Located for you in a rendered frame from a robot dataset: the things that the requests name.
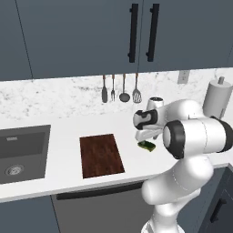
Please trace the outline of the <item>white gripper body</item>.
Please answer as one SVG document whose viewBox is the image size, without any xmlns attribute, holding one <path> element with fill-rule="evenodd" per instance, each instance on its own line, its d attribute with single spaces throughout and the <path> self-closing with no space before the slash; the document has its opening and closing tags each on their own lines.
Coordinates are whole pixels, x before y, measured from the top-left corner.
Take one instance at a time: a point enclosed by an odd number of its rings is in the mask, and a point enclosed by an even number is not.
<svg viewBox="0 0 233 233">
<path fill-rule="evenodd" d="M 136 132 L 136 140 L 144 141 L 150 138 L 156 139 L 163 132 L 162 127 L 151 127 Z"/>
</svg>

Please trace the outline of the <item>green sponge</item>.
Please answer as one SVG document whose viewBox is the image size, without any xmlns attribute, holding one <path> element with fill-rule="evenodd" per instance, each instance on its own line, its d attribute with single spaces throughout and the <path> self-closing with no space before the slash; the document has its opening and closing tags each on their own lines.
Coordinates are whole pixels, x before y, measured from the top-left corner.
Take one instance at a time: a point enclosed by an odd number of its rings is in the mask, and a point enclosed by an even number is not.
<svg viewBox="0 0 233 233">
<path fill-rule="evenodd" d="M 153 151 L 156 148 L 156 145 L 149 142 L 149 141 L 142 141 L 142 142 L 138 142 L 137 145 L 141 148 L 144 148 L 146 150 L 148 150 L 149 152 Z"/>
</svg>

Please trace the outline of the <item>dark wooden cutting board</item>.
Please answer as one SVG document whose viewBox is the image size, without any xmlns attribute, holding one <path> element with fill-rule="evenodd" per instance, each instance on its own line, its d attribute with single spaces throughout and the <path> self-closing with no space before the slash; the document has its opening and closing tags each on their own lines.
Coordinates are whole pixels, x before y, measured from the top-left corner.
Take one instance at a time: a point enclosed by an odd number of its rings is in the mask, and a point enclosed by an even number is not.
<svg viewBox="0 0 233 233">
<path fill-rule="evenodd" d="M 80 137 L 83 178 L 124 173 L 124 166 L 113 134 Z"/>
</svg>

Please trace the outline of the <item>hanging slotted turner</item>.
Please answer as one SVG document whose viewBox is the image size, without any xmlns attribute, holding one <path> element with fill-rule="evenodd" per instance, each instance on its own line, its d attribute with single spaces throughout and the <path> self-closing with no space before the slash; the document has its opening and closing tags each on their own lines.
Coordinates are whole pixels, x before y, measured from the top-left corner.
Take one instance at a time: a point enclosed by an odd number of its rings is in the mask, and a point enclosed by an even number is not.
<svg viewBox="0 0 233 233">
<path fill-rule="evenodd" d="M 139 104 L 142 101 L 141 92 L 137 89 L 137 83 L 135 83 L 135 88 L 132 93 L 133 102 Z"/>
</svg>

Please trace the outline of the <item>hanging metal ladle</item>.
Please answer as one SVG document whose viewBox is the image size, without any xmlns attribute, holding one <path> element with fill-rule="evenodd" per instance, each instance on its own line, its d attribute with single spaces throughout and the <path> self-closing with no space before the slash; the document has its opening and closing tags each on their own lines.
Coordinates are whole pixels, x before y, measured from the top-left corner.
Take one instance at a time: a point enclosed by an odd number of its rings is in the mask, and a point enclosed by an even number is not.
<svg viewBox="0 0 233 233">
<path fill-rule="evenodd" d="M 123 92 L 119 95 L 120 101 L 126 103 L 130 100 L 130 95 L 125 92 L 126 74 L 123 74 Z"/>
</svg>

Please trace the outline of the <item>hanging metal fork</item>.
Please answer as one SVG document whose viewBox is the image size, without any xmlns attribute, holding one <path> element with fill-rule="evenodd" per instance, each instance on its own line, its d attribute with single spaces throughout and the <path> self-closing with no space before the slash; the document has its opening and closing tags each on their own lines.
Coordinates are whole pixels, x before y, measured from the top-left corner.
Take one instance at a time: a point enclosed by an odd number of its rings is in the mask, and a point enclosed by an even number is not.
<svg viewBox="0 0 233 233">
<path fill-rule="evenodd" d="M 115 75 L 112 75 L 112 90 L 111 90 L 111 100 L 115 101 L 116 93 L 115 93 Z"/>
</svg>

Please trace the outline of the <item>hanging black spatula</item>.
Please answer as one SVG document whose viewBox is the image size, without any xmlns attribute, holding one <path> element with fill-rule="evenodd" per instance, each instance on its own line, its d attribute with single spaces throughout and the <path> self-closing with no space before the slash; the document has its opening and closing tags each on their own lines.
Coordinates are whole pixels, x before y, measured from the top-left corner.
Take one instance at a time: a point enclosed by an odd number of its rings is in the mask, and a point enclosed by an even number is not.
<svg viewBox="0 0 233 233">
<path fill-rule="evenodd" d="M 103 87 L 102 87 L 102 101 L 107 102 L 107 89 L 106 89 L 106 76 L 103 75 Z"/>
</svg>

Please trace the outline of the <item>paper towel roll holder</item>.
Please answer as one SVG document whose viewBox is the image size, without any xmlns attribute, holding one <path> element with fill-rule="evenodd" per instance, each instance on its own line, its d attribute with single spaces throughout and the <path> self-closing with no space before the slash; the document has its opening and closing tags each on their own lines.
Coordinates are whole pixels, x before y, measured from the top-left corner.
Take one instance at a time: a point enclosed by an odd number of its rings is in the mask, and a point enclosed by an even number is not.
<svg viewBox="0 0 233 233">
<path fill-rule="evenodd" d="M 232 91 L 233 86 L 225 80 L 225 77 L 211 80 L 202 106 L 204 115 L 221 119 L 227 109 Z"/>
</svg>

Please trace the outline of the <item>blue-grey base cupboard door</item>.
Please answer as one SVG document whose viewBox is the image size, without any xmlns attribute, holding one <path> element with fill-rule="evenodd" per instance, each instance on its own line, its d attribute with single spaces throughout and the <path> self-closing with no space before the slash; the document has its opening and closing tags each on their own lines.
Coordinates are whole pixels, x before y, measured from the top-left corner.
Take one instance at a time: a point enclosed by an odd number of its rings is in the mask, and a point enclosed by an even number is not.
<svg viewBox="0 0 233 233">
<path fill-rule="evenodd" d="M 1 203 L 0 233 L 60 233 L 51 197 Z"/>
<path fill-rule="evenodd" d="M 227 204 L 218 213 L 218 221 L 210 217 L 218 200 Z M 178 224 L 185 233 L 233 233 L 233 170 L 231 166 L 214 170 L 213 177 L 201 188 L 201 193 L 192 199 L 179 213 Z"/>
</svg>

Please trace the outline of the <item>grey dishwasher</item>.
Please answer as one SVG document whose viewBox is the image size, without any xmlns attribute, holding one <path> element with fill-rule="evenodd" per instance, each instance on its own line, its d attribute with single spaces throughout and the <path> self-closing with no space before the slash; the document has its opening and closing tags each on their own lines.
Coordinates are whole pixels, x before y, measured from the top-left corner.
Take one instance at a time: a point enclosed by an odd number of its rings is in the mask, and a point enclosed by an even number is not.
<svg viewBox="0 0 233 233">
<path fill-rule="evenodd" d="M 141 188 L 68 200 L 56 195 L 52 200 L 61 233 L 140 233 L 154 208 L 142 198 Z"/>
</svg>

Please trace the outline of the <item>wide blue-grey cupboard door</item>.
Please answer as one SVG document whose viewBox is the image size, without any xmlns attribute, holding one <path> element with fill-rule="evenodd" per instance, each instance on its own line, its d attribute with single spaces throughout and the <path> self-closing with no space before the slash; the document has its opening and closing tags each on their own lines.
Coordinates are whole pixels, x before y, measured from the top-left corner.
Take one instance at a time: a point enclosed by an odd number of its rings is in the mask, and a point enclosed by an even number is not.
<svg viewBox="0 0 233 233">
<path fill-rule="evenodd" d="M 159 4 L 154 61 L 148 62 L 150 8 Z M 228 66 L 233 46 L 233 0 L 144 0 L 140 72 Z"/>
<path fill-rule="evenodd" d="M 16 0 L 33 78 L 134 73 L 143 0 Z M 129 62 L 132 4 L 136 61 Z"/>
</svg>

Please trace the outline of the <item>grey sink basin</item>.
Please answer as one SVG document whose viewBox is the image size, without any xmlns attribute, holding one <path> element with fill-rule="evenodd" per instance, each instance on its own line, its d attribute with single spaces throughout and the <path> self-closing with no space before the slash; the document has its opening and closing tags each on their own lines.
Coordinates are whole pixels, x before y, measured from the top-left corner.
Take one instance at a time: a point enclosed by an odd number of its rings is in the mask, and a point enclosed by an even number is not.
<svg viewBox="0 0 233 233">
<path fill-rule="evenodd" d="M 0 184 L 45 177 L 50 128 L 0 129 Z"/>
</svg>

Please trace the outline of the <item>narrow blue-grey cupboard door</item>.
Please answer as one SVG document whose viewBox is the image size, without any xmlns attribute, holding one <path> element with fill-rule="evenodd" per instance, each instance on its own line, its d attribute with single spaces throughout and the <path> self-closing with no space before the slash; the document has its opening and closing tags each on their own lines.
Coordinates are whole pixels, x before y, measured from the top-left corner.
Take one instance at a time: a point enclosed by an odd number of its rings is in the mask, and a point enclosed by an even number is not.
<svg viewBox="0 0 233 233">
<path fill-rule="evenodd" d="M 0 81 L 32 79 L 15 0 L 0 0 Z"/>
</svg>

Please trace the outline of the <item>white wall outlet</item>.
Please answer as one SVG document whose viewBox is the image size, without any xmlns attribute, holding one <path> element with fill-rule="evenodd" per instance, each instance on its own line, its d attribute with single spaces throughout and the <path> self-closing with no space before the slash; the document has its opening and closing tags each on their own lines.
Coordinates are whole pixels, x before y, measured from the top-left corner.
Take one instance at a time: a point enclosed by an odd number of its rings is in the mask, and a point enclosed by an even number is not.
<svg viewBox="0 0 233 233">
<path fill-rule="evenodd" d="M 189 78 L 189 70 L 180 70 L 178 74 L 177 82 L 179 84 L 186 84 Z"/>
</svg>

